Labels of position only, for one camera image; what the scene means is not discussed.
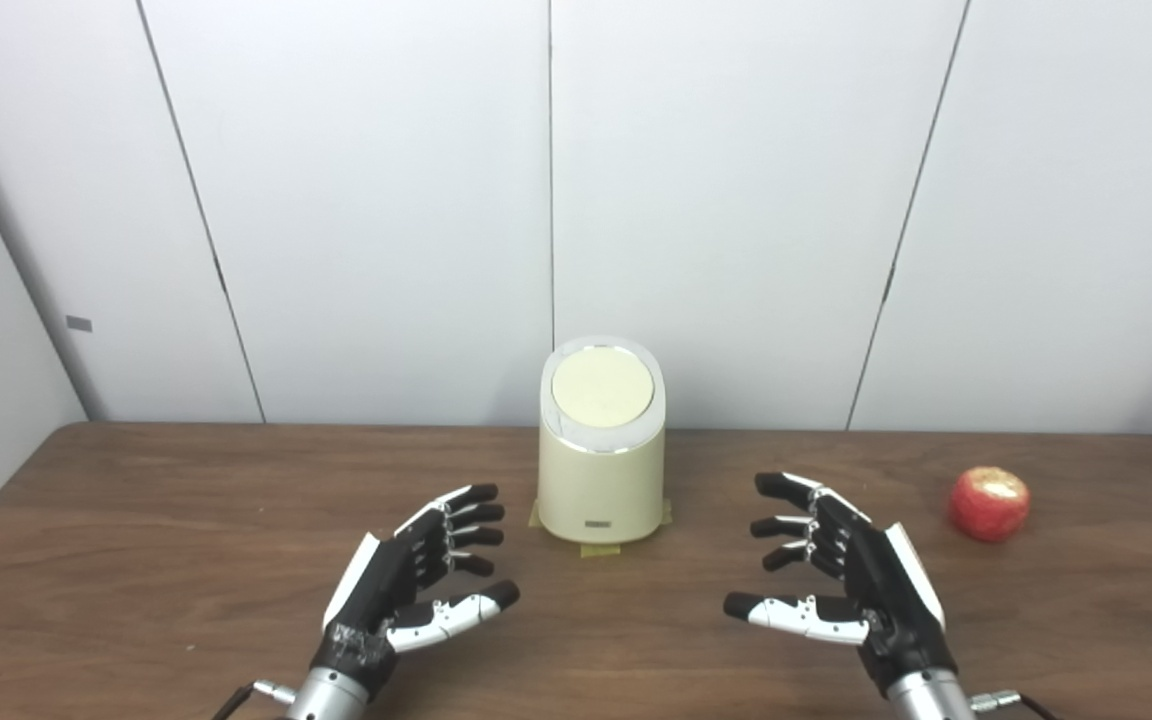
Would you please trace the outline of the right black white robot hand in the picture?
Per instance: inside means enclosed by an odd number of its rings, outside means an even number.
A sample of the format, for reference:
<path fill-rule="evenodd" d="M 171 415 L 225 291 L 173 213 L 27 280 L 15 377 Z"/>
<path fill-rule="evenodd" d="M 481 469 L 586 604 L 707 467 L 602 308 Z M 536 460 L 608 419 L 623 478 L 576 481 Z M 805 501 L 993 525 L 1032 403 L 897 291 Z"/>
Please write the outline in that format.
<path fill-rule="evenodd" d="M 732 592 L 723 612 L 751 626 L 856 647 L 884 698 L 905 680 L 956 679 L 945 611 L 905 529 L 873 524 L 858 506 L 823 483 L 760 471 L 756 492 L 799 509 L 750 525 L 755 538 L 786 536 L 761 560 L 767 571 L 812 564 L 841 584 L 840 596 Z"/>

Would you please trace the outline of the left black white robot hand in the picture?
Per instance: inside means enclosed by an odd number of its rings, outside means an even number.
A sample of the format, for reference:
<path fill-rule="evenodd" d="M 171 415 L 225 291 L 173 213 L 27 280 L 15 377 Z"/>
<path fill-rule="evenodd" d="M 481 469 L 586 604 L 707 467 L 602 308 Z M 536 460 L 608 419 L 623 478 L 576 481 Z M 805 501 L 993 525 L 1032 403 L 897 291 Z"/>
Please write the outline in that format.
<path fill-rule="evenodd" d="M 323 616 L 323 632 L 294 698 L 297 719 L 362 715 L 404 653 L 434 646 L 502 614 L 520 600 L 511 579 L 467 594 L 420 601 L 449 574 L 490 577 L 495 566 L 472 552 L 505 539 L 495 484 L 453 488 L 426 502 L 387 538 L 366 535 Z"/>

